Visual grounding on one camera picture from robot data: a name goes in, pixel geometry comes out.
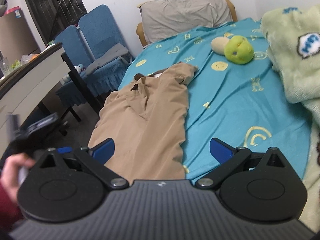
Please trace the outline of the person's left hand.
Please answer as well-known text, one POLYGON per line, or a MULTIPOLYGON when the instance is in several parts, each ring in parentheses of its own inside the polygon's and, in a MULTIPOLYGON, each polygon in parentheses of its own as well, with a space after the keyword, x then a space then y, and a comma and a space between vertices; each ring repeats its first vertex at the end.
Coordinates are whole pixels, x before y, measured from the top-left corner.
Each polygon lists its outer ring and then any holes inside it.
POLYGON ((25 153, 13 154, 6 159, 1 174, 1 185, 14 204, 17 204, 17 193, 20 187, 18 179, 20 169, 23 167, 30 169, 34 164, 35 160, 25 153))

